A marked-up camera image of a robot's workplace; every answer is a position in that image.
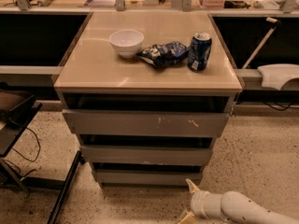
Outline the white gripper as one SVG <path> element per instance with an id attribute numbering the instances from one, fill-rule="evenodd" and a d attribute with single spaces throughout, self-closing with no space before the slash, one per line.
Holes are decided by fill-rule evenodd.
<path id="1" fill-rule="evenodd" d="M 186 179 L 189 192 L 192 194 L 190 208 L 193 214 L 184 210 L 175 224 L 195 224 L 197 218 L 225 219 L 221 211 L 221 194 L 213 194 L 200 190 L 189 178 Z"/>

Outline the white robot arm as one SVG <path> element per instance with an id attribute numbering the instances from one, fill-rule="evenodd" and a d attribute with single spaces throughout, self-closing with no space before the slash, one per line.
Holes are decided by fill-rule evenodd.
<path id="1" fill-rule="evenodd" d="M 192 195 L 190 208 L 175 224 L 200 224 L 201 219 L 217 219 L 226 224 L 299 224 L 299 220 L 270 211 L 236 191 L 215 194 L 201 190 L 186 179 Z"/>

